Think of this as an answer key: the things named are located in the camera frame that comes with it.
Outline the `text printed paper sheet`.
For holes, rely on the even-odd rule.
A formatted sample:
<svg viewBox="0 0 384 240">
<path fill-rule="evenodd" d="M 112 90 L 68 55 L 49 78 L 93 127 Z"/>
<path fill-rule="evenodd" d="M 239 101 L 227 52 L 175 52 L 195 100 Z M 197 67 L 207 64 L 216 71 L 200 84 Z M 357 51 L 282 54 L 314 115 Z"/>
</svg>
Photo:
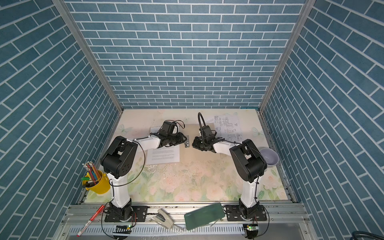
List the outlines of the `text printed paper sheet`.
<svg viewBox="0 0 384 240">
<path fill-rule="evenodd" d="M 145 144 L 148 148 L 146 156 L 146 165 L 160 165 L 178 163 L 180 161 L 180 146 L 162 147 L 160 149 L 154 149 L 156 141 Z"/>
</svg>

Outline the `beige cardboard file folder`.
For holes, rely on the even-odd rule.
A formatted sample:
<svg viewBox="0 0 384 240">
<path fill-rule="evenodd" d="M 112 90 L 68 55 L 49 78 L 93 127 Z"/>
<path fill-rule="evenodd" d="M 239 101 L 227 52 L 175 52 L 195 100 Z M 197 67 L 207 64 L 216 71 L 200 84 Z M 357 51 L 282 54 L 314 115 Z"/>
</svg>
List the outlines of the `beige cardboard file folder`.
<svg viewBox="0 0 384 240">
<path fill-rule="evenodd" d="M 192 147 L 192 142 L 196 136 L 199 135 L 199 125 L 198 124 L 190 124 L 186 125 L 184 129 L 180 130 L 185 136 L 189 136 L 190 147 L 186 148 L 185 144 L 180 144 L 180 161 L 181 164 L 209 164 L 215 161 L 224 160 L 224 161 L 232 161 L 232 157 L 224 154 L 218 154 L 213 152 L 205 152 L 200 151 Z"/>
</svg>

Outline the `diagram printed paper sheet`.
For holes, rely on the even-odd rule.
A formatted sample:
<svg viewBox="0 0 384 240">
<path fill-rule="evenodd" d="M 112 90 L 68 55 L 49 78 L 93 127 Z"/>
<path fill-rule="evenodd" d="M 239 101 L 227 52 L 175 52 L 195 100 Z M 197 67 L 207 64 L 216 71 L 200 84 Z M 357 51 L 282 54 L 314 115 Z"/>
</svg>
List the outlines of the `diagram printed paper sheet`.
<svg viewBox="0 0 384 240">
<path fill-rule="evenodd" d="M 214 118 L 215 130 L 218 137 L 230 142 L 240 142 L 243 139 L 240 121 L 237 115 L 218 115 Z"/>
</svg>

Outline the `small-text printed paper sheet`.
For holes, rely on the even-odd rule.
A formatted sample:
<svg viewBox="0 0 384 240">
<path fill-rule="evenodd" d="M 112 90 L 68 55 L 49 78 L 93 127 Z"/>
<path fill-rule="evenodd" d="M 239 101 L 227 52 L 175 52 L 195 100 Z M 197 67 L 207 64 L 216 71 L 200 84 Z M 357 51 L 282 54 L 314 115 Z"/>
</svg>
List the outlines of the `small-text printed paper sheet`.
<svg viewBox="0 0 384 240">
<path fill-rule="evenodd" d="M 211 119 L 205 120 L 205 122 L 206 122 L 206 124 L 215 123 L 215 118 L 211 118 Z"/>
</svg>

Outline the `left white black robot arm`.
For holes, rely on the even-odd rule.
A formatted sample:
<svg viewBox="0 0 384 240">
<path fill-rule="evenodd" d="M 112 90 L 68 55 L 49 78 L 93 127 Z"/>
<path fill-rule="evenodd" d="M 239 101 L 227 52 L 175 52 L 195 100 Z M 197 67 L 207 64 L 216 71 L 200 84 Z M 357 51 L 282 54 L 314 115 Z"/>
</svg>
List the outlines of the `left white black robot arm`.
<svg viewBox="0 0 384 240">
<path fill-rule="evenodd" d="M 132 199 L 126 185 L 133 182 L 128 180 L 138 150 L 173 147 L 183 144 L 187 137 L 179 131 L 185 128 L 181 120 L 166 120 L 160 129 L 147 137 L 129 140 L 117 136 L 112 141 L 101 159 L 104 172 L 107 173 L 113 198 L 109 203 L 109 211 L 121 222 L 128 221 L 132 216 Z"/>
</svg>

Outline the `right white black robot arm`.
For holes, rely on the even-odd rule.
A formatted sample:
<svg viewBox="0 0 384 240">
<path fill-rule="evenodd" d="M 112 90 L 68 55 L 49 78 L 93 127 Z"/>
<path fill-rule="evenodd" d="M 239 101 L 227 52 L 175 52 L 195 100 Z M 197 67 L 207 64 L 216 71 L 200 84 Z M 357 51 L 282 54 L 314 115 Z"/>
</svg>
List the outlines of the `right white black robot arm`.
<svg viewBox="0 0 384 240">
<path fill-rule="evenodd" d="M 239 199 L 239 211 L 244 219 L 255 217 L 259 209 L 258 185 L 267 169 L 267 163 L 252 140 L 235 143 L 219 138 L 209 126 L 199 129 L 193 147 L 200 151 L 231 156 L 238 175 L 243 180 L 243 190 Z"/>
</svg>

